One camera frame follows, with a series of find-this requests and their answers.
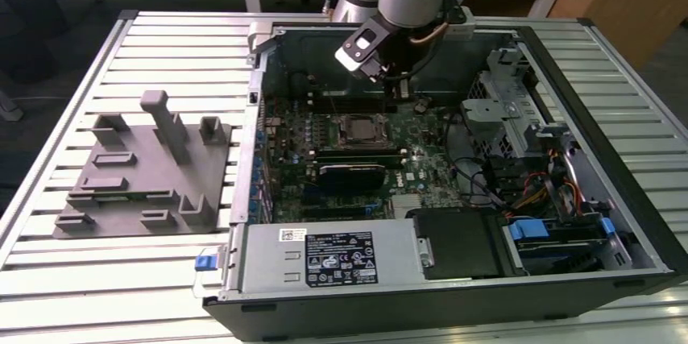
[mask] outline robotic arm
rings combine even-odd
[[[340,0],[336,20],[364,24],[336,51],[336,59],[372,82],[410,78],[418,62],[432,58],[450,23],[462,22],[460,14],[455,0]]]

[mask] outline power supply label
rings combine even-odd
[[[374,233],[307,235],[306,272],[311,288],[378,284]]]

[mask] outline blue connector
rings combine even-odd
[[[604,229],[604,232],[607,233],[607,236],[616,233],[616,227],[614,227],[612,219],[603,218],[600,219],[602,228]]]
[[[263,179],[263,171],[254,171],[252,182],[259,183],[262,179]]]
[[[196,271],[218,270],[218,255],[199,255],[196,257]]]
[[[547,238],[550,236],[546,223],[540,219],[519,220],[508,226],[508,231],[515,241],[523,238]]]
[[[371,216],[374,214],[374,209],[378,208],[378,203],[374,203],[372,205],[366,205],[366,216]]]

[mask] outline red wire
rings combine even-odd
[[[528,177],[526,178],[526,182],[524,182],[524,195],[528,193],[528,183],[530,183],[530,180],[536,177],[536,176],[540,176],[540,175],[547,175],[547,172],[534,172],[528,175]]]

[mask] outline motherboard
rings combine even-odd
[[[274,222],[403,218],[410,209],[463,205],[444,108],[420,100],[343,114],[335,99],[330,113],[312,104],[276,98],[266,106]]]

